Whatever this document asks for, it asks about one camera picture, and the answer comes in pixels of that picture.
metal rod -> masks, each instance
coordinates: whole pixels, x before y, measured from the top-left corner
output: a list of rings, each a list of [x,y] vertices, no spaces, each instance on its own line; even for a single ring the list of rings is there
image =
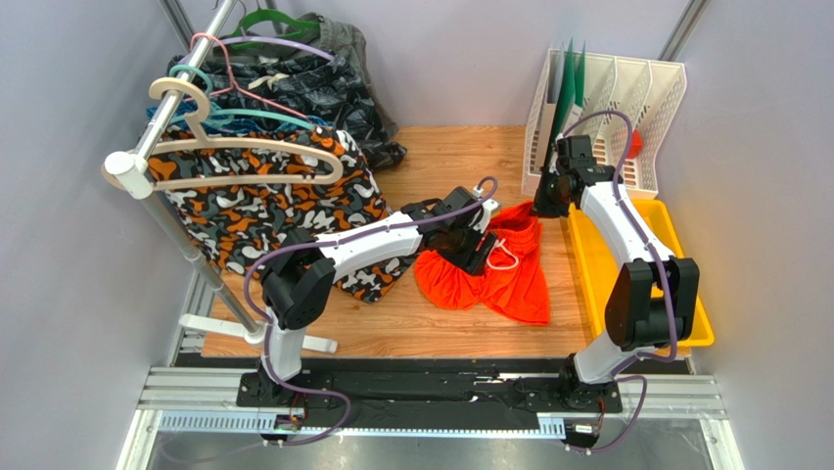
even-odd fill
[[[680,20],[677,21],[677,25],[661,51],[659,61],[673,62],[677,59],[677,55],[683,49],[689,35],[695,30],[695,25],[701,20],[709,4],[710,0],[689,0],[689,4],[683,10]]]
[[[217,14],[214,15],[211,23],[208,24],[206,33],[212,36],[219,35],[220,29],[223,28],[226,20],[228,20],[229,15],[232,13],[232,9],[235,7],[235,3],[237,3],[237,0],[222,1],[219,8],[217,8]],[[206,56],[209,54],[212,47],[213,44],[211,43],[211,40],[201,37],[197,41],[194,50],[188,57],[185,64],[194,68],[199,68],[200,65],[203,64],[203,61],[206,59]],[[176,77],[186,81],[191,81],[194,78],[194,74],[190,71],[182,71]],[[181,91],[171,90],[165,93],[165,96],[162,97],[160,106],[148,122],[148,127],[145,129],[145,133],[142,135],[142,138],[139,139],[139,144],[136,146],[136,150],[134,151],[134,153],[141,157],[142,160],[147,160],[151,155],[151,152],[154,151],[154,147],[156,147],[157,142],[160,140],[160,137],[162,137],[162,134],[165,131],[165,128],[168,127],[171,118],[173,118],[174,113],[179,107],[180,101],[182,101]]]
[[[168,19],[171,21],[174,32],[176,32],[177,37],[182,41],[182,45],[185,46],[185,50],[187,51],[189,46],[191,46],[191,36],[194,35],[194,27],[191,25],[191,21],[189,21],[185,10],[182,9],[182,4],[179,3],[179,0],[160,0],[160,4],[162,5],[162,9],[165,10]]]
[[[252,320],[252,317],[243,307],[241,302],[232,293],[229,286],[223,282],[223,279],[211,267],[203,253],[191,243],[191,239],[185,232],[185,229],[180,224],[162,201],[160,193],[154,193],[150,197],[140,199],[139,202],[148,211],[151,217],[162,227],[165,234],[177,246],[182,256],[194,265],[197,272],[206,280],[206,284],[220,297],[221,300],[229,307],[229,310],[237,317],[243,324],[244,328],[250,333],[258,331],[258,325]]]
[[[268,10],[278,10],[278,2],[275,0],[265,0],[263,3],[266,4]],[[282,26],[277,22],[272,22],[272,30],[275,31],[276,37],[284,33]]]

red cloth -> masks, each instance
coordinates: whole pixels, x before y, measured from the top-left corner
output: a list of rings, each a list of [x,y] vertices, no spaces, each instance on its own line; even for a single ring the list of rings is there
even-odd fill
[[[519,264],[507,270],[486,267],[484,276],[470,276],[436,252],[424,252],[414,263],[420,289],[435,305],[469,309],[478,302],[508,318],[530,325],[550,322],[550,296],[538,262],[541,223],[530,216],[533,202],[502,211],[489,230],[504,240],[504,247]],[[511,266],[515,260],[500,249],[489,255],[493,266]]]

yellow plastic bin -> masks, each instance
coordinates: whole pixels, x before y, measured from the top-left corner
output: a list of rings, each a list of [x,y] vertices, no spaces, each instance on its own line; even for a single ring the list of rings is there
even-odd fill
[[[683,258],[683,250],[674,234],[672,220],[666,205],[656,200],[632,200],[637,211],[646,221],[649,228],[658,239],[679,258]],[[620,274],[614,256],[608,250],[605,240],[596,229],[593,222],[582,211],[571,207],[570,222],[571,242],[574,244],[574,254],[577,260],[579,279],[582,282],[582,293],[585,298],[591,331],[596,338],[605,329],[605,305],[614,283]],[[655,289],[652,297],[660,297],[661,291]],[[710,319],[701,304],[701,298],[695,304],[695,324],[692,334],[686,341],[681,341],[683,347],[709,346],[715,340]]]

white file organizer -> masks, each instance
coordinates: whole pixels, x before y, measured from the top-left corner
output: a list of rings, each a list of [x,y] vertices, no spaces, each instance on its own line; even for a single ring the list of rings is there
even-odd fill
[[[525,133],[522,194],[532,196],[544,165],[555,104],[547,102],[547,88],[563,53],[549,50],[535,89]],[[658,194],[655,159],[672,123],[683,92],[683,64],[647,61],[603,54],[585,54],[585,98],[582,115],[602,110],[625,113],[643,139],[634,160],[625,162],[623,178],[633,199],[654,199]],[[593,155],[605,165],[616,165],[626,144],[626,125],[618,117],[596,117],[574,131],[593,141]]]

wooden floor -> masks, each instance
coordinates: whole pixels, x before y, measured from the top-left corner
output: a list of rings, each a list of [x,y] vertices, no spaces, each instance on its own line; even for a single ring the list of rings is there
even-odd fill
[[[405,127],[396,139],[408,156],[395,170],[375,175],[389,204],[442,198],[456,186],[472,188],[494,175],[500,186],[495,199],[504,208],[529,199],[521,195],[523,127]],[[478,305],[468,311],[443,310],[427,300],[411,270],[376,304],[368,305],[334,290],[324,314],[307,334],[339,342],[345,357],[519,357],[559,356],[590,342],[571,243],[564,219],[542,220],[541,265],[550,292],[547,326],[526,326]],[[243,277],[223,275],[239,297]],[[253,283],[253,297],[260,289]],[[215,301],[212,316],[234,320]],[[205,356],[252,356],[259,350],[243,340],[210,334]]]

